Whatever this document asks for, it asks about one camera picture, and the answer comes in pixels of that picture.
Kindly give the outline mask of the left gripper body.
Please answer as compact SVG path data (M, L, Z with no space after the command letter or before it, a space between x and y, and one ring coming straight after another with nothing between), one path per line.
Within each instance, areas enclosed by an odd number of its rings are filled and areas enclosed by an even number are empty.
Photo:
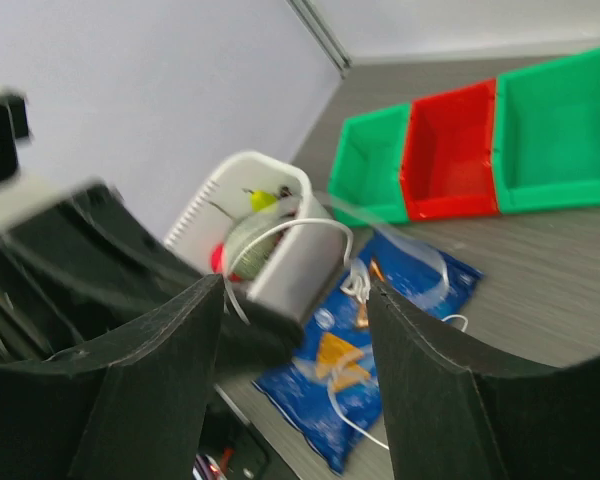
M161 245L96 184L0 231L0 364L278 365L292 320Z

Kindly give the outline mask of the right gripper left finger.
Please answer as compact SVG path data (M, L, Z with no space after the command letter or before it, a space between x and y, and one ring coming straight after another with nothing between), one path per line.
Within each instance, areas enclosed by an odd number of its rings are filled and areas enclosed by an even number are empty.
M0 479L188 479L223 314L223 282L46 361L0 364Z

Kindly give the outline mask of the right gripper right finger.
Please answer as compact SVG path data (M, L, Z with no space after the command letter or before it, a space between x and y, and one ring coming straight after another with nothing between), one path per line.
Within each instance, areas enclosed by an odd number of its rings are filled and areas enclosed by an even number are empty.
M375 282L367 306L398 479L600 479L600 355L494 348Z

